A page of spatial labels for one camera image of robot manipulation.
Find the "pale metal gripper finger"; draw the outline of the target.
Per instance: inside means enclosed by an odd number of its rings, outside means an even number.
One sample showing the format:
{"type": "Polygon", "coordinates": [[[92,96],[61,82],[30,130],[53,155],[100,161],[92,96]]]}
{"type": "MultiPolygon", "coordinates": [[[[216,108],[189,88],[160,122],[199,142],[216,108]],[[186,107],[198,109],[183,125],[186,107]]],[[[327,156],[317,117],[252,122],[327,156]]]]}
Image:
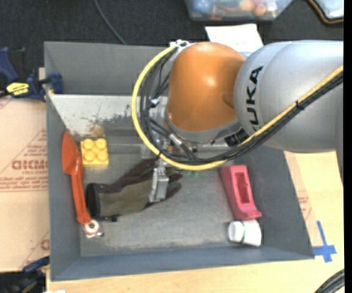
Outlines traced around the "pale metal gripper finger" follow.
{"type": "Polygon", "coordinates": [[[169,184],[169,178],[167,176],[161,177],[158,180],[158,199],[159,199],[159,201],[166,199],[168,184],[169,184]]]}
{"type": "Polygon", "coordinates": [[[155,167],[152,173],[152,185],[151,185],[150,193],[148,194],[148,201],[151,203],[158,202],[158,198],[157,198],[158,182],[159,182],[159,171],[158,171],[158,167],[155,167]]]}

